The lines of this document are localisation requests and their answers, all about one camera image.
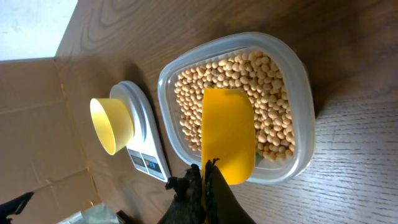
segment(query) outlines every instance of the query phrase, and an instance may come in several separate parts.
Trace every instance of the cardboard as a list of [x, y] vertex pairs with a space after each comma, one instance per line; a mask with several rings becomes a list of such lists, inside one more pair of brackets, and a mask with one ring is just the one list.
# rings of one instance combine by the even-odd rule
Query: cardboard
[[0, 63], [0, 204], [13, 223], [56, 223], [100, 202], [52, 59]]

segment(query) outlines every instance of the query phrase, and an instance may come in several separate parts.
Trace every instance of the wood grain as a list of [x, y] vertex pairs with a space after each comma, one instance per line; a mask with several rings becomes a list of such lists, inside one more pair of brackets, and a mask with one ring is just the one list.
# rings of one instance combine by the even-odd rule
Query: wood grain
[[258, 223], [398, 222], [398, 1], [79, 1], [57, 53], [68, 106], [101, 198], [155, 223], [172, 192], [136, 171], [126, 152], [106, 155], [88, 102], [121, 80], [149, 97], [173, 175], [174, 153], [157, 99], [160, 71], [184, 52], [259, 31], [294, 49], [307, 67], [317, 152], [288, 183], [232, 186]]

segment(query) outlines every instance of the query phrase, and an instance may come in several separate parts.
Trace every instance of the yellow cup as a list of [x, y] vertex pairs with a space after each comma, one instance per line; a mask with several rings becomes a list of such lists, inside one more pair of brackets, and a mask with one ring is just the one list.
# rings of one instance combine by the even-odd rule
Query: yellow cup
[[90, 112], [94, 128], [109, 155], [114, 155], [134, 137], [132, 118], [119, 99], [93, 98]]

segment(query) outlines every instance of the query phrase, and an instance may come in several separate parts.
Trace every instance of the white scale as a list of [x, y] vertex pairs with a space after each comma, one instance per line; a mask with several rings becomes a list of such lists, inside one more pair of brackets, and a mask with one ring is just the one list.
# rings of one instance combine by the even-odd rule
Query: white scale
[[170, 177], [169, 168], [164, 158], [154, 114], [144, 92], [133, 82], [123, 81], [112, 87], [109, 97], [121, 100], [132, 117], [134, 137], [126, 147], [134, 167], [167, 182]]

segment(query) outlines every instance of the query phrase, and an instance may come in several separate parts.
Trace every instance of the yellow plastic scoop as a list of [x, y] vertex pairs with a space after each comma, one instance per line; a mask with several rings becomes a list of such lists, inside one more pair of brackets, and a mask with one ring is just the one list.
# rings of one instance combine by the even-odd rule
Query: yellow plastic scoop
[[203, 172], [207, 160], [219, 158], [216, 165], [228, 184], [246, 181], [256, 154], [254, 112], [247, 94], [205, 89], [201, 125]]

